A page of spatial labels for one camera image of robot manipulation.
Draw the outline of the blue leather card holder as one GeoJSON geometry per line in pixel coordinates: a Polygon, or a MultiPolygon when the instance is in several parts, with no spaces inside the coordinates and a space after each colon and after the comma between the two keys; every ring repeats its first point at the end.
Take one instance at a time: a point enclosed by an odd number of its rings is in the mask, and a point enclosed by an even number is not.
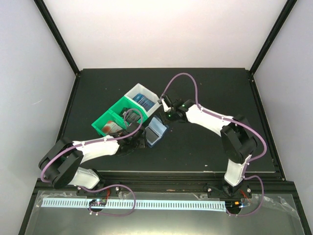
{"type": "Polygon", "coordinates": [[[162,120],[157,116],[154,116],[149,125],[145,128],[146,140],[150,148],[156,145],[167,132],[169,126],[163,124],[162,120]]]}

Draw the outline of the green double card bin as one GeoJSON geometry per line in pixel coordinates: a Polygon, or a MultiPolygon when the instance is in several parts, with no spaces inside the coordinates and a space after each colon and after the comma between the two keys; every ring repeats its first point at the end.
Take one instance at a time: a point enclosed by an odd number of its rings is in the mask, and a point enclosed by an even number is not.
{"type": "Polygon", "coordinates": [[[120,115],[123,108],[137,109],[142,113],[143,122],[148,119],[148,116],[140,105],[126,98],[121,97],[116,103],[114,103],[104,114],[102,114],[96,121],[91,125],[96,130],[99,135],[105,136],[106,134],[102,131],[105,124],[108,121],[113,121],[122,128],[125,128],[125,123],[123,117],[120,115]]]}

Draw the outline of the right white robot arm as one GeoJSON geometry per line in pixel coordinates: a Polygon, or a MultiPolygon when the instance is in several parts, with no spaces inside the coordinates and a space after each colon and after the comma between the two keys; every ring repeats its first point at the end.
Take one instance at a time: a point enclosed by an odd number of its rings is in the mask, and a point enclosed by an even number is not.
{"type": "Polygon", "coordinates": [[[241,115],[225,117],[190,99],[172,101],[166,94],[161,96],[158,103],[163,106],[161,119],[164,123],[182,121],[197,124],[221,137],[228,162],[220,191],[227,197],[238,194],[248,161],[258,145],[256,138],[238,124],[241,120],[246,121],[246,118],[241,115]]]}

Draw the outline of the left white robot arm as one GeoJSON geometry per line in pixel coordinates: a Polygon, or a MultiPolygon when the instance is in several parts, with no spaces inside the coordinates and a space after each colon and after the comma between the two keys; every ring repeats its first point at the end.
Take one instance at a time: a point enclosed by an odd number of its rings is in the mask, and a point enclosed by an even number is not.
{"type": "Polygon", "coordinates": [[[128,154],[146,146],[146,130],[139,123],[88,141],[63,138],[40,160],[40,179],[55,189],[72,185],[100,195],[105,190],[105,180],[95,168],[86,169],[81,164],[99,157],[128,154]]]}

